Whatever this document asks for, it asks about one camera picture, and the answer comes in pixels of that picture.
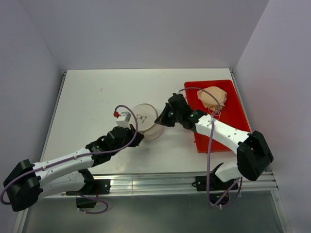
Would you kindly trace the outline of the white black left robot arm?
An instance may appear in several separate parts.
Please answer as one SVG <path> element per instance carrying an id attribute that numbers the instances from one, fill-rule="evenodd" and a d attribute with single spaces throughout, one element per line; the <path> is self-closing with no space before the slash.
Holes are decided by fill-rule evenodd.
<path id="1" fill-rule="evenodd" d="M 18 212 L 31 207 L 39 198 L 54 194 L 95 194 L 96 182 L 89 169 L 108 162 L 127 147 L 137 147 L 143 138 L 133 126 L 117 126 L 84 148 L 58 159 L 37 163 L 23 160 L 3 182 L 0 201 Z"/>

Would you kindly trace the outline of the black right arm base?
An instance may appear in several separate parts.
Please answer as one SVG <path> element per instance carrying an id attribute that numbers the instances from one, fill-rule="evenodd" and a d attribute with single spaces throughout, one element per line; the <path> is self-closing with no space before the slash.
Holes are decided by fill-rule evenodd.
<path id="1" fill-rule="evenodd" d="M 227 192 L 226 195 L 222 198 L 222 195 L 231 187 L 232 190 L 237 190 L 240 192 L 241 188 L 238 185 L 239 179 L 232 179 L 227 182 L 222 182 L 216 176 L 211 175 L 209 179 L 209 197 L 207 197 L 207 177 L 206 176 L 196 176 L 195 181 L 191 184 L 192 187 L 196 188 L 197 192 L 205 192 L 207 197 L 207 202 L 218 207 L 223 207 L 231 203 L 230 193 Z"/>

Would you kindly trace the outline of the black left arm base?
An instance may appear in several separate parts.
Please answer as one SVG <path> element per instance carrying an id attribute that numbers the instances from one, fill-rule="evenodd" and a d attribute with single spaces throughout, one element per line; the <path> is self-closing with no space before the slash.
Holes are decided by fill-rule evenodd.
<path id="1" fill-rule="evenodd" d="M 92 184 L 86 184 L 79 191 L 68 191 L 67 196 L 76 196 L 76 207 L 79 211 L 87 211 L 87 209 L 92 209 L 96 204 L 104 204 L 105 208 L 103 211 L 108 210 L 108 204 L 104 200 L 99 200 L 100 195 L 107 195 L 110 192 L 109 179 L 95 179 Z"/>

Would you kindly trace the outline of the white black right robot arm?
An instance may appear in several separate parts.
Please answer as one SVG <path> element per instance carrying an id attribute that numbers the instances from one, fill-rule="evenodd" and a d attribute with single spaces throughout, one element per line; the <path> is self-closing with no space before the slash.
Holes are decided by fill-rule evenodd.
<path id="1" fill-rule="evenodd" d="M 228 181 L 241 177 L 256 181 L 274 160 L 262 133 L 241 131 L 202 110 L 193 110 L 182 94 L 173 94 L 155 120 L 155 124 L 165 127 L 174 127 L 176 123 L 216 140 L 236 154 L 235 162 L 222 162 L 210 172 L 209 180 L 215 189 L 221 189 Z"/>

